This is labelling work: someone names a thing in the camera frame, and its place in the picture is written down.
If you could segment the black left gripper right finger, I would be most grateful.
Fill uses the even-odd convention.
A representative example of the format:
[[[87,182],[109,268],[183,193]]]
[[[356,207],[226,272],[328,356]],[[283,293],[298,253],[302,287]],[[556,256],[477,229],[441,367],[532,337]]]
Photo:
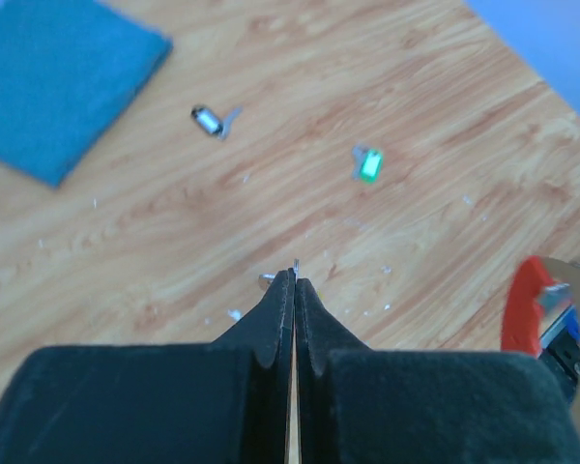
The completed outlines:
[[[295,288],[304,463],[580,463],[546,365],[503,352],[377,351]]]

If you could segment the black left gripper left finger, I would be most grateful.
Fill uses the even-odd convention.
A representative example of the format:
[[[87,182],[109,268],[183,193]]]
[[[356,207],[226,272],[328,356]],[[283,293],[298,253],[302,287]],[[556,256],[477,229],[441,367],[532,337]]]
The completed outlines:
[[[284,463],[295,275],[217,339],[31,353],[0,398],[0,463]]]

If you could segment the blue tagged key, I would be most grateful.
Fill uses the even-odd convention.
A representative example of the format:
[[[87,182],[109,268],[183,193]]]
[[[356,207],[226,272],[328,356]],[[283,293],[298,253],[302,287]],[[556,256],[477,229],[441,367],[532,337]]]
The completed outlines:
[[[538,358],[548,355],[568,362],[580,361],[580,323],[573,304],[564,309],[540,336]]]

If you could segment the red-handled metal key organizer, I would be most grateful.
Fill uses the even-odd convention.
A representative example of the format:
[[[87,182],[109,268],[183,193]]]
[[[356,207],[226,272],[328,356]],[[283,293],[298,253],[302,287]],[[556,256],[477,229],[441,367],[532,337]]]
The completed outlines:
[[[508,289],[500,349],[532,359],[535,371],[527,389],[536,390],[544,403],[567,406],[580,428],[580,361],[538,358],[540,336],[568,305],[576,307],[580,323],[580,257],[571,261],[527,257]]]

